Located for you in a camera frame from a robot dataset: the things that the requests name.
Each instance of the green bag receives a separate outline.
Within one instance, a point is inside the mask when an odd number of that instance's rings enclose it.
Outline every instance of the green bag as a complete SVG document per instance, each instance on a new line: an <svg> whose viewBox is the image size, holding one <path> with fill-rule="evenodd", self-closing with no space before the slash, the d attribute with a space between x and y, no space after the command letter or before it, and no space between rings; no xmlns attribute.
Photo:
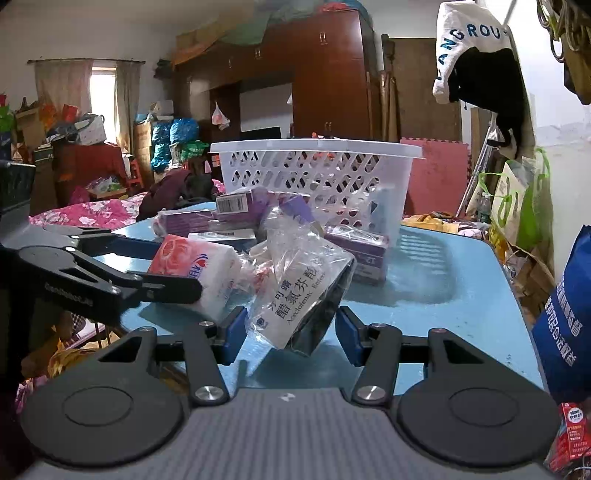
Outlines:
<svg viewBox="0 0 591 480"><path fill-rule="evenodd" d="M200 157L207 147L209 147L208 143L199 140L185 143L181 152L181 161L186 162L189 158Z"/></svg>
<svg viewBox="0 0 591 480"><path fill-rule="evenodd" d="M478 183L486 193L487 175L500 177L492 202L491 220L506 240L531 252L540 246L547 250L552 229L550 163L542 148L536 148L542 161L508 160L503 173L480 173Z"/></svg>
<svg viewBox="0 0 591 480"><path fill-rule="evenodd" d="M10 132L14 127L14 115L10 113L10 107L0 106L0 132Z"/></svg>

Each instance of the water bottle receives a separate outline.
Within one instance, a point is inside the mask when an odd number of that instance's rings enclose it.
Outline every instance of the water bottle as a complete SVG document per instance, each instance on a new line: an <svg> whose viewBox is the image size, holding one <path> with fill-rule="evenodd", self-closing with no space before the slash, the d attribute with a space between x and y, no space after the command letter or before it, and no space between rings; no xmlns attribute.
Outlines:
<svg viewBox="0 0 591 480"><path fill-rule="evenodd" d="M478 203L476 204L476 221L482 223L491 223L491 194L482 192Z"/></svg>

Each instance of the pink floral blanket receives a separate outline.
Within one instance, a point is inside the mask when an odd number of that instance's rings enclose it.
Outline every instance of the pink floral blanket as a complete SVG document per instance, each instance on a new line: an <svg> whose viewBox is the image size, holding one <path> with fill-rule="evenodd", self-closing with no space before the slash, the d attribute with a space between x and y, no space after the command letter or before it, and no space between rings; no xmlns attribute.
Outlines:
<svg viewBox="0 0 591 480"><path fill-rule="evenodd" d="M68 205L30 217L29 221L33 225L50 223L116 230L135 223L135 218L139 213L139 205L145 195L146 192L138 193L127 200L101 200Z"/></svg>

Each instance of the pink tissue package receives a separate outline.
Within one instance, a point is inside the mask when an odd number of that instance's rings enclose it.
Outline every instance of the pink tissue package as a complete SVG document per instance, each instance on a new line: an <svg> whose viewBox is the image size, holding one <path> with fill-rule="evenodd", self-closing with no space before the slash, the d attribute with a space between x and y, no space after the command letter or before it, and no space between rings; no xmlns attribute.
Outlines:
<svg viewBox="0 0 591 480"><path fill-rule="evenodd" d="M201 282L201 299L183 305L212 320L220 316L240 273L236 251L199 239L167 235L148 269L149 273L182 275Z"/></svg>

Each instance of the curtain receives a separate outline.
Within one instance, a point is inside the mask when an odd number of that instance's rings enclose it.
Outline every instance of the curtain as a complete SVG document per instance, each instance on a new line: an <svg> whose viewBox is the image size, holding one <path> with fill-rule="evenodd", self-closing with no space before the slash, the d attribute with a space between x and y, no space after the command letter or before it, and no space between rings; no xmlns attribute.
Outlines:
<svg viewBox="0 0 591 480"><path fill-rule="evenodd" d="M118 61L115 77L115 132L123 151L133 153L133 126L138 113L139 70L141 64Z"/></svg>
<svg viewBox="0 0 591 480"><path fill-rule="evenodd" d="M65 103L90 112L93 60L46 60L35 64L35 84L41 103L53 103L58 114Z"/></svg>

